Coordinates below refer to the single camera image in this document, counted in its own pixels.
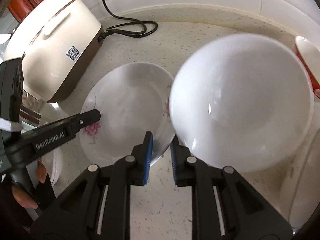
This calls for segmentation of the left hand in glove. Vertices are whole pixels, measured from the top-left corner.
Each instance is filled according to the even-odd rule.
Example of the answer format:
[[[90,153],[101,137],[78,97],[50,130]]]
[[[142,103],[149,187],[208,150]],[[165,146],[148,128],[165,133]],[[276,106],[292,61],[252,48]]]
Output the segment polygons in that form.
[[[5,175],[1,182],[1,239],[32,239],[33,219],[27,209],[44,211],[56,200],[49,174],[41,161]]]

